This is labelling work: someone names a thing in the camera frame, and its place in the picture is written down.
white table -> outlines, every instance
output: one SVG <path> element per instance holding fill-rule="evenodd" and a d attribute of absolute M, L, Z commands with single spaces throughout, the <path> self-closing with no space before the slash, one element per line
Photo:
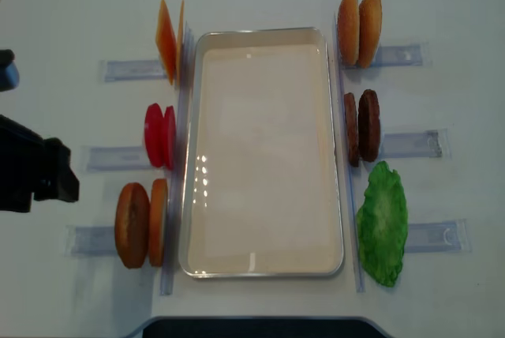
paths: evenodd
<path fill-rule="evenodd" d="M 181 0 L 166 1 L 176 13 Z M 160 176 L 79 169 L 83 145 L 140 145 L 147 105 L 176 103 L 164 81 L 104 84 L 98 75 L 99 60 L 157 56 L 159 0 L 2 0 L 0 46 L 16 53 L 21 85 L 0 95 L 0 113 L 72 149 L 80 200 L 34 203 L 28 215 L 0 213 L 0 336 L 126 336 L 179 316 L 360 317 L 392 336 L 505 335 L 503 0 L 382 1 L 381 39 L 428 42 L 432 65 L 384 70 L 363 78 L 355 94 L 373 86 L 387 95 L 380 96 L 384 125 L 449 128 L 450 160 L 391 166 L 404 178 L 410 220 L 467 218 L 472 252 L 406 254 L 395 289 L 366 276 L 366 292 L 356 293 L 339 141 L 346 259 L 337 276 L 195 281 L 179 269 L 174 293 L 159 296 L 160 271 L 62 254 L 66 225 L 112 224 L 118 189 Z M 185 17 L 196 37 L 315 26 L 331 47 L 339 2 L 185 0 Z"/>

lettuce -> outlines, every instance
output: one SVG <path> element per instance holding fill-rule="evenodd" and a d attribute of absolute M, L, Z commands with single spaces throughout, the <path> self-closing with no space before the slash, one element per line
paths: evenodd
<path fill-rule="evenodd" d="M 360 261 L 379 284 L 393 287 L 402 271 L 407 240 L 407 205 L 400 176 L 379 162 L 368 177 L 365 202 L 357 212 Z"/>

